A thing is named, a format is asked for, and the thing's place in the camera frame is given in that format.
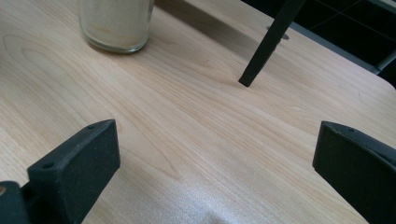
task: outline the white contents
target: white contents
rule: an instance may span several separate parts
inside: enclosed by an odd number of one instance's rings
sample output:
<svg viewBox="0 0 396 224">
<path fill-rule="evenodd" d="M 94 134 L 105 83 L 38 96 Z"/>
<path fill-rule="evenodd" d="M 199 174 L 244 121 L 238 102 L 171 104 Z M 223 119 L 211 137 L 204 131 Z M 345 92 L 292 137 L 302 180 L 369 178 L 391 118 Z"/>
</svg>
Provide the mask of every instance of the white contents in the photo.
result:
<svg viewBox="0 0 396 224">
<path fill-rule="evenodd" d="M 149 35 L 153 0 L 80 0 L 85 35 L 103 45 L 128 49 Z"/>
</svg>

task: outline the light wood laminate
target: light wood laminate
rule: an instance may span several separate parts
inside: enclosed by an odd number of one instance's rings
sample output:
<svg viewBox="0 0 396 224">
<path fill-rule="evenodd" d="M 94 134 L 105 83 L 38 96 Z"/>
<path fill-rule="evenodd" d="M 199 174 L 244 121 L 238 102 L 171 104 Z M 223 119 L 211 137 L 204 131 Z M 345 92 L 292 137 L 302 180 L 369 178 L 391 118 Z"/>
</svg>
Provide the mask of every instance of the light wood laminate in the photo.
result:
<svg viewBox="0 0 396 224">
<path fill-rule="evenodd" d="M 362 223 L 313 169 L 322 120 L 396 147 L 396 92 L 288 30 L 237 82 L 272 19 L 239 0 L 156 0 L 147 45 L 91 48 L 77 0 L 0 0 L 0 180 L 115 119 L 121 168 L 84 223 Z"/>
</svg>

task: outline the wood grain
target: wood grain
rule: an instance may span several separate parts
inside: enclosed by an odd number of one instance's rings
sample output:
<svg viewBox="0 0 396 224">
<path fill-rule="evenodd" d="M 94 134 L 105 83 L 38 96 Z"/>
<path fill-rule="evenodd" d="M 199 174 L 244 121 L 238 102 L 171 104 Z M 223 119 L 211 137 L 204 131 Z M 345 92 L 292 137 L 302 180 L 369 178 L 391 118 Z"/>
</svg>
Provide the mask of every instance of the wood grain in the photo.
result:
<svg viewBox="0 0 396 224">
<path fill-rule="evenodd" d="M 238 0 L 156 0 L 147 45 L 90 47 L 77 0 L 0 0 L 0 180 L 116 119 L 121 168 L 84 223 L 362 223 L 312 168 L 322 120 L 396 147 L 396 93 L 288 30 L 237 80 L 272 19 Z"/>
</svg>

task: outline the glass jar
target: glass jar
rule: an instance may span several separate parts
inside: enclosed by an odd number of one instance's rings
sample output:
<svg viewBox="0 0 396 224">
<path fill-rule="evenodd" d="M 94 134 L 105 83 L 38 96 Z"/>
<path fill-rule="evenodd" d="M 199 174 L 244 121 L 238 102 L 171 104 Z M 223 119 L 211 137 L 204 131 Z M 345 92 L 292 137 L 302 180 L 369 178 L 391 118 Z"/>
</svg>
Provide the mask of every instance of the glass jar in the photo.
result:
<svg viewBox="0 0 396 224">
<path fill-rule="evenodd" d="M 79 0 L 79 24 L 92 45 L 132 53 L 149 38 L 154 0 Z"/>
</svg>

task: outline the small hole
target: small hole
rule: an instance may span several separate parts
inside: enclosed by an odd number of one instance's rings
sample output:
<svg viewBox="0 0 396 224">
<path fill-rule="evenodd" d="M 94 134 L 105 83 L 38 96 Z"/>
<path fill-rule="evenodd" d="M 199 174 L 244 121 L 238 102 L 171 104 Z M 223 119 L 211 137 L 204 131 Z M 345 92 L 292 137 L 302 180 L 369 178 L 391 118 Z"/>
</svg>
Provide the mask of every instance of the small hole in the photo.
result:
<svg viewBox="0 0 396 224">
<path fill-rule="evenodd" d="M 7 191 L 6 187 L 0 186 L 0 196 L 2 196 L 4 193 L 6 193 L 6 191 Z"/>
<path fill-rule="evenodd" d="M 43 165 L 43 169 L 49 169 L 49 168 L 51 168 L 53 165 L 54 165 L 53 162 L 49 162 L 49 163 Z"/>
</svg>

